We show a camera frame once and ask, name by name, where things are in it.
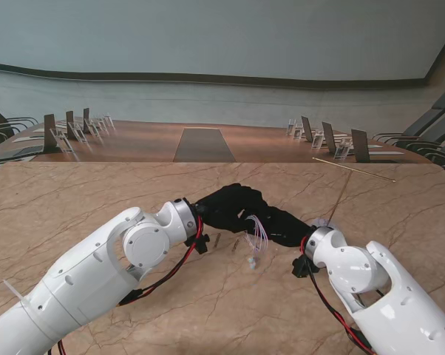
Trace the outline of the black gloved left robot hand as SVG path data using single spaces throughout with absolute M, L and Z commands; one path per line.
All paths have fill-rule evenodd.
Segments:
M 233 183 L 198 200 L 194 207 L 203 222 L 233 233 L 251 229 L 250 215 L 266 218 L 270 214 L 262 193 L 249 186 Z

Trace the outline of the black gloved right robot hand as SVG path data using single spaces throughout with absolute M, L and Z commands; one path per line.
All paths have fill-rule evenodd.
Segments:
M 285 247 L 300 247 L 303 238 L 311 230 L 311 226 L 289 212 L 269 206 L 260 212 L 245 210 L 242 213 L 242 221 L 249 232 L 253 232 L 255 228 L 254 222 L 248 219 L 250 215 L 259 219 L 269 240 Z

